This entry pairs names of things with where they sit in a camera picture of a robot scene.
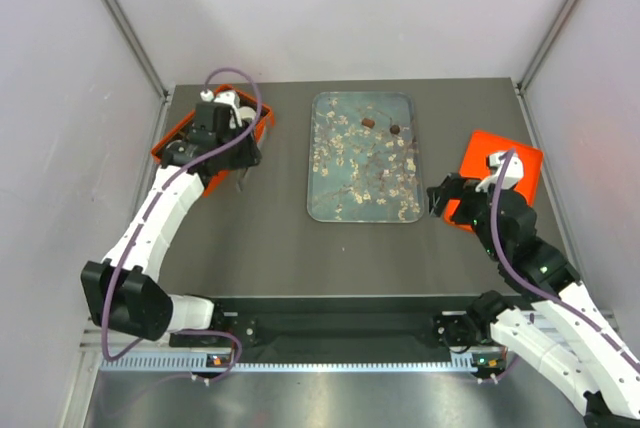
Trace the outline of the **metal tongs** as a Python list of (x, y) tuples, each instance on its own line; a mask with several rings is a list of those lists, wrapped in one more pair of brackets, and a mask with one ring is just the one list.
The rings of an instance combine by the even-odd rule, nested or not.
[(245, 168), (237, 172), (235, 186), (238, 192), (243, 192), (245, 190), (249, 173), (250, 168)]

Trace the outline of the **orange chocolate box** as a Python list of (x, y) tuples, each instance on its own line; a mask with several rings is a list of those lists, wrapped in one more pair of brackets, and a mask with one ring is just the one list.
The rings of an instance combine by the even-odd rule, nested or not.
[[(259, 118), (259, 121), (255, 123), (253, 134), (261, 151), (261, 145), (266, 140), (268, 130), (275, 124), (273, 110), (267, 105), (258, 109), (257, 99), (254, 96), (229, 84), (223, 84), (212, 92), (218, 95), (226, 90), (236, 91), (240, 96), (242, 106), (249, 106), (256, 110), (256, 117)], [(182, 167), (199, 156), (224, 145), (220, 144), (219, 135), (194, 129), (193, 118), (196, 104), (194, 109), (151, 149), (152, 158), (161, 166), (175, 165)], [(245, 122), (243, 129), (245, 130), (252, 123), (253, 121), (251, 123)], [(237, 174), (239, 171), (221, 170), (219, 168), (220, 154), (199, 163), (189, 170), (201, 177), (204, 184), (204, 196), (210, 195), (231, 173), (235, 172)]]

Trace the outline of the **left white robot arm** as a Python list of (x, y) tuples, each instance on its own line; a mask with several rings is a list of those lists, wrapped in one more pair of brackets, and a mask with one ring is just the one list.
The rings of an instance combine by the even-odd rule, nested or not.
[(158, 284), (161, 265), (191, 207), (222, 171), (259, 164), (261, 153), (253, 124), (222, 129), (205, 122), (185, 139), (166, 146), (154, 181), (139, 211), (119, 241), (99, 261), (89, 261), (80, 281), (92, 322), (99, 327), (102, 350), (117, 332), (157, 341), (191, 330), (205, 344), (226, 335), (225, 318), (213, 301), (195, 295), (171, 295)]

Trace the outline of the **orange box lid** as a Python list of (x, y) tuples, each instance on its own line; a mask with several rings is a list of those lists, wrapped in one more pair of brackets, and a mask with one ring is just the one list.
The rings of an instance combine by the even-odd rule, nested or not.
[(501, 190), (513, 190), (533, 205), (544, 154), (541, 150), (483, 130), (472, 133), (459, 169), (460, 178), (477, 180), (480, 193), (493, 201), (493, 190), (500, 175)]

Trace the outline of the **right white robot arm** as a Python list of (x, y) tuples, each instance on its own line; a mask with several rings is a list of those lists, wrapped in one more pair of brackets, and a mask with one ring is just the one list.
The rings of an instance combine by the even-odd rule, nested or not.
[(495, 291), (467, 309), (469, 336), (513, 352), (571, 402), (588, 427), (639, 424), (639, 360), (593, 302), (579, 273), (537, 234), (537, 214), (514, 189), (449, 174), (426, 190), (429, 213), (472, 229), (504, 281), (561, 336), (555, 341)]

